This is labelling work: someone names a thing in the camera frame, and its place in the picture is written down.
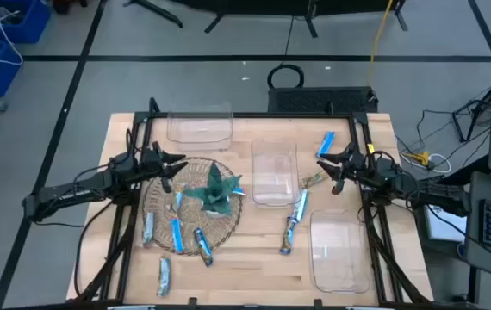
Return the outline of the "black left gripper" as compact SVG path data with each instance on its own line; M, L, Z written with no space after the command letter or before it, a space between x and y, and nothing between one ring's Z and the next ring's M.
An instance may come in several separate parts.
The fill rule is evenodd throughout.
M152 146L145 148L141 153L140 180L152 178L173 178L179 171L188 165L188 162L175 163L186 158L184 154L171 154L163 152L159 143L154 141Z

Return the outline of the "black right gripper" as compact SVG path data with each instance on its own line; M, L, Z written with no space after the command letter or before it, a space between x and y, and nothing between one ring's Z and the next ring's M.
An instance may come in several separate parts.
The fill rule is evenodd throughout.
M318 158L333 163L317 162L335 182L343 182L347 179L356 183L363 183L367 180L368 175L364 155L357 149L355 142L350 142L341 153L320 153Z

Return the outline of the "bright blue granola bar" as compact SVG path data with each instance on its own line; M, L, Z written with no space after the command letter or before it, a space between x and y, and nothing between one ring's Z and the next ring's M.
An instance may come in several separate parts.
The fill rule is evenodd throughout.
M177 254L182 254L185 251L181 233L181 223L179 218L173 218L170 221L171 225L171 234L173 239L174 251Z
M319 158L321 155L326 154L330 151L333 146L333 141L335 138L335 132L328 131L325 133L324 138L320 144L318 151L316 152L316 157Z

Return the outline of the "orange green granola bar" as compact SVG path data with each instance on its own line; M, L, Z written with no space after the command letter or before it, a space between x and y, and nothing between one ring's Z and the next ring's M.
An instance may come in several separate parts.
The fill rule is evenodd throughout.
M328 179L328 174L325 171L320 170L320 171L314 173L313 175L304 177L301 180L301 188L302 189L308 189L317 183L321 183L322 181L324 181L326 179Z

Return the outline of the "blue green white granola bar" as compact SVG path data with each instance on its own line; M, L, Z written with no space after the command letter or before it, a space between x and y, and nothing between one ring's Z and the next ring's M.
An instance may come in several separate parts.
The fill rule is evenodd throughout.
M293 219L296 222L301 222L305 214L307 204L308 204L308 190L302 189L300 200L294 205Z

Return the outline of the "silver blue granola bar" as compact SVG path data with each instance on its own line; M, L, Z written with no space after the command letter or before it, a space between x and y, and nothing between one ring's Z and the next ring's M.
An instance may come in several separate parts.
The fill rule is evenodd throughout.
M152 211L146 212L142 230L142 245L148 247L153 240L154 233L154 213Z
M184 198L184 192L185 186L182 184L178 184L174 187L173 189L173 197L171 200L171 210L174 213L178 213L180 207L182 206L183 198Z
M168 295L171 286L171 260L169 257L159 259L158 271L158 291L157 296L165 297Z

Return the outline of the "dark blue granola bar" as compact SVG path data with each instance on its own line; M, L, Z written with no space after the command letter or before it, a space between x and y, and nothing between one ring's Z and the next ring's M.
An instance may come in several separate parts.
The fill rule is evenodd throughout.
M200 227L194 230L194 238L203 263L210 267L213 264L213 255L208 240Z

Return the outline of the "blue orange granola bar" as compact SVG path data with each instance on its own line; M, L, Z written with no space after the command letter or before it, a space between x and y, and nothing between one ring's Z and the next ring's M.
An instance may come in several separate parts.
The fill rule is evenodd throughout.
M279 252L283 255L289 255L293 247L294 230L297 224L295 217L288 217L287 224L283 233L283 241Z

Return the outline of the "clear plastic bin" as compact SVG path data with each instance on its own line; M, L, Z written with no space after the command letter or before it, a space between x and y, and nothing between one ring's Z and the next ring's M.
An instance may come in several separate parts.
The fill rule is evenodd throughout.
M364 229L357 216L341 209L314 211L309 227L313 285L328 294L366 292Z
M226 150L233 139L233 111L229 103L167 114L166 137L182 151Z
M252 199L260 208L285 208L299 201L296 151L294 139L252 142Z

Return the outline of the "black perforated metal case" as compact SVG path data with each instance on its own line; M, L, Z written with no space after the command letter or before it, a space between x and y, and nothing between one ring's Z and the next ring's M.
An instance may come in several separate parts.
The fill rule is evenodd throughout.
M379 99L369 86L304 87L269 90L271 113L376 113Z

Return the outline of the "white box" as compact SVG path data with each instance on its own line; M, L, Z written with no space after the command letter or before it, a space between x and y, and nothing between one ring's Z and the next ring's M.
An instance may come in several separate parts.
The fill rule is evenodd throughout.
M439 241L462 243L466 231L467 219L445 212L442 208L425 206L428 238Z

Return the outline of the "black partition screen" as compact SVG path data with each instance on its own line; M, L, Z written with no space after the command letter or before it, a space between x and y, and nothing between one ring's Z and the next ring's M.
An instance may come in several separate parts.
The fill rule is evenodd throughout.
M215 14L215 19L204 29L209 34L224 16L298 16L308 25L313 38L318 34L313 19L354 13L384 12L387 7L395 13L403 31L408 31L401 9L407 0L168 0L191 9Z

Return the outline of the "black metal table frame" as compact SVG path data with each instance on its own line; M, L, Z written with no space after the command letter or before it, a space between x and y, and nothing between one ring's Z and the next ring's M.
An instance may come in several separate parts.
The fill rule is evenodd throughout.
M394 131L388 114L368 114L370 137L376 149L389 152L398 160ZM125 129L132 125L134 115L112 114L104 141L101 160L108 159L124 148ZM326 131L335 131L337 138L333 152L341 152L351 141L349 124L346 118L333 118L329 115L299 115L266 113L235 113L233 118L233 145L224 152L209 154L228 166L231 171L243 174L241 183L245 184L247 194L251 194L251 143L257 138L294 138L298 147L300 176L315 173L320 167L316 164L315 148ZM328 180L315 185L309 194L307 216L314 211L352 212L356 223L357 211L361 208L359 185L346 181L339 195L331 194L332 185ZM109 207L96 218L81 247L78 284L83 293L103 266L111 233L114 230L115 216L121 215L123 225L130 222L132 207ZM366 228L361 230L364 258L361 271L366 271L369 289L361 294L323 293L314 287L310 276L308 220L303 220L295 230L294 250L291 255L278 253L285 225L284 217L288 209L256 207L250 196L243 202L243 212L238 227L229 239L215 249L214 265L205 267L198 257L165 254L171 258L171 289L169 296L156 296L158 285L158 263L163 249L154 246L143 248L140 245L142 227L141 211L135 226L132 248L126 257L120 257L107 277L108 299L118 298L122 279L122 301L128 304L183 305L189 298L197 298L199 306L305 306L313 307L314 300L321 300L322 306L376 306L379 304L377 288L385 293L386 301L394 299L391 273L378 256L379 265L372 262L370 245L365 236ZM396 262L407 275L409 281L427 299L433 301L433 293L426 262L422 253L416 221L405 208L391 205L386 208L389 236L394 247Z

